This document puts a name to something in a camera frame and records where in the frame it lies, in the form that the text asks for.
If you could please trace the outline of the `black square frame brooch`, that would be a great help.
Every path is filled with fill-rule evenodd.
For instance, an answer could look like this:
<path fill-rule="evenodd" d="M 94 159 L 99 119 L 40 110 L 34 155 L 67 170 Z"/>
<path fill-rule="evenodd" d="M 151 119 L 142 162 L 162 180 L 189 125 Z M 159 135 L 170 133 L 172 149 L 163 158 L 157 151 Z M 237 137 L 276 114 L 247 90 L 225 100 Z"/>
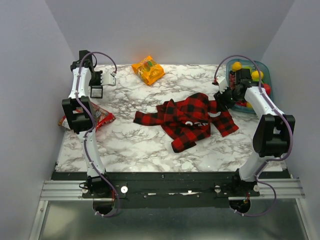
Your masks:
<path fill-rule="evenodd" d="M 102 99 L 103 98 L 103 86 L 93 85 L 90 86 L 90 98 L 92 99 Z"/>

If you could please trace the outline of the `red black plaid shirt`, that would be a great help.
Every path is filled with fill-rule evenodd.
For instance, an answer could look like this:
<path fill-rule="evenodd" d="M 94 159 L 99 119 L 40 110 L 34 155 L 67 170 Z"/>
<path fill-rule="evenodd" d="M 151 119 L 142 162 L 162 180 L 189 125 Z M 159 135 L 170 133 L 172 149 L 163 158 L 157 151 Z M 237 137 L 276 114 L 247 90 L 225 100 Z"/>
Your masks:
<path fill-rule="evenodd" d="M 173 139 L 171 147 L 175 153 L 181 153 L 194 147 L 197 141 L 209 138 L 211 125 L 222 137 L 239 129 L 228 110 L 223 110 L 215 100 L 209 100 L 206 94 L 199 92 L 181 101 L 165 101 L 156 106 L 154 113 L 137 111 L 133 122 L 142 126 L 161 126 Z"/>

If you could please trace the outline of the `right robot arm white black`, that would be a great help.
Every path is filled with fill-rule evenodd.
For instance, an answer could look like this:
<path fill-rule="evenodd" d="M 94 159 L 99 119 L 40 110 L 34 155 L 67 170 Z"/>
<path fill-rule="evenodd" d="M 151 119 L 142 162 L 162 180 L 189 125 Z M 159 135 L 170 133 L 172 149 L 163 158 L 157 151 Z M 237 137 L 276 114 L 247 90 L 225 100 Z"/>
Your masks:
<path fill-rule="evenodd" d="M 214 99 L 219 108 L 228 110 L 237 102 L 246 101 L 259 117 L 252 139 L 254 152 L 238 170 L 240 178 L 230 183 L 230 191 L 241 196 L 248 190 L 247 182 L 257 181 L 270 162 L 281 162 L 289 157 L 296 120 L 272 102 L 261 81 L 253 81 L 248 69 L 236 71 L 233 87 L 222 76 L 215 76 L 213 84 L 218 86 Z"/>

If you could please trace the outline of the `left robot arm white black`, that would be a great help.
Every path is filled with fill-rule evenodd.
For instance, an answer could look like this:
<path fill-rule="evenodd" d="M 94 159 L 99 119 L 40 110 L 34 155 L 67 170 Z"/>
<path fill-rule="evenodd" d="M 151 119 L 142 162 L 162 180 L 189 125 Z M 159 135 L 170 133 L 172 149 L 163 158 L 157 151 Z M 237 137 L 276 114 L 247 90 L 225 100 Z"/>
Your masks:
<path fill-rule="evenodd" d="M 69 96 L 62 100 L 62 108 L 68 126 L 76 133 L 84 153 L 87 179 L 81 188 L 83 192 L 96 193 L 104 198 L 110 194 L 111 185 L 102 178 L 106 169 L 98 151 L 97 118 L 89 91 L 90 81 L 101 78 L 102 74 L 94 70 L 92 55 L 88 50 L 81 50 L 79 59 L 71 64 L 72 88 Z"/>

